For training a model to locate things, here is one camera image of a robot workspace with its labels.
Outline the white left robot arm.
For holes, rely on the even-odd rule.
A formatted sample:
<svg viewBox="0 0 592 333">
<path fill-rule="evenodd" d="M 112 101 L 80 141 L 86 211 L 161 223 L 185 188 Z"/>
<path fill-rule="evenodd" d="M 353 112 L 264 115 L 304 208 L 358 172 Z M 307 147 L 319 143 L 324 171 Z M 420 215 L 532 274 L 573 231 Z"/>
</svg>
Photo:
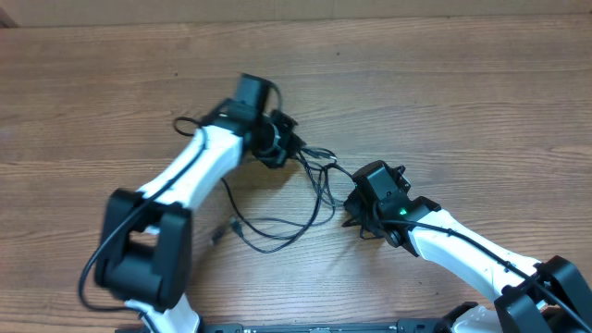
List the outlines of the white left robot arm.
<svg viewBox="0 0 592 333">
<path fill-rule="evenodd" d="M 185 289 L 191 275 L 192 216 L 209 192 L 247 154 L 283 167 L 302 146 L 296 121 L 280 106 L 265 111 L 278 86 L 243 74 L 233 97 L 197 120 L 191 141 L 155 179 L 137 191 L 118 189 L 106 205 L 99 246 L 80 275 L 135 312 L 144 332 L 196 332 L 200 317 Z"/>
</svg>

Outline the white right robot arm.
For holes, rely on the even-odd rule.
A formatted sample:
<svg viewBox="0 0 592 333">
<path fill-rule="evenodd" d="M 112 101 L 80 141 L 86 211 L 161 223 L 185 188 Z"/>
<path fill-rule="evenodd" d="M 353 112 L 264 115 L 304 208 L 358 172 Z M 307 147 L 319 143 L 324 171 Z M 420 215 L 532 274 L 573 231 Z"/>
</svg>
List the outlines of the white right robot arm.
<svg viewBox="0 0 592 333">
<path fill-rule="evenodd" d="M 438 203 L 409 197 L 404 166 L 372 162 L 351 179 L 344 207 L 362 232 L 440 265 L 494 307 L 468 302 L 435 332 L 588 332 L 591 289 L 579 269 L 555 255 L 546 262 L 507 250 L 470 230 Z"/>
</svg>

